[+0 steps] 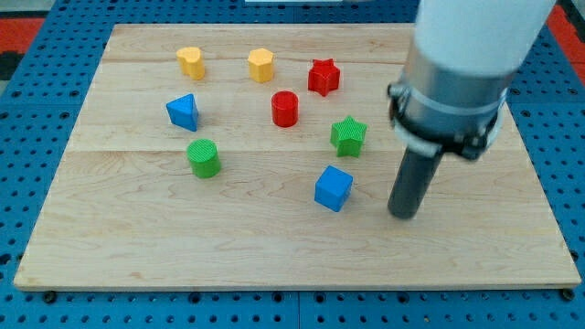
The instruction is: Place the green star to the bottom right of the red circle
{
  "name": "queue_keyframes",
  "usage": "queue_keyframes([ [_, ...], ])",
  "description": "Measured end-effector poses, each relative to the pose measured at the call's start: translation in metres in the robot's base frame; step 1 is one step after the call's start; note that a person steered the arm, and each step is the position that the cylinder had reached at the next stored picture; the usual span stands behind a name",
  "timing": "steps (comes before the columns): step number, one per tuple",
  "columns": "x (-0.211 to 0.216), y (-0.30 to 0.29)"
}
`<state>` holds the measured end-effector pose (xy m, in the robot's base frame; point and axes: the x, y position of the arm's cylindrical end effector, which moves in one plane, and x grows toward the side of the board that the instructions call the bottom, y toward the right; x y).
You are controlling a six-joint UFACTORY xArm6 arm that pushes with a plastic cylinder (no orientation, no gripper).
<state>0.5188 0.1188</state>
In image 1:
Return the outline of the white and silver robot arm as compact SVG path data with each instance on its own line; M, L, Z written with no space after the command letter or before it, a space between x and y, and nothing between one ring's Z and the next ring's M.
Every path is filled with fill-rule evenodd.
M555 0L422 0L390 120L415 154L475 160L496 139L517 70Z

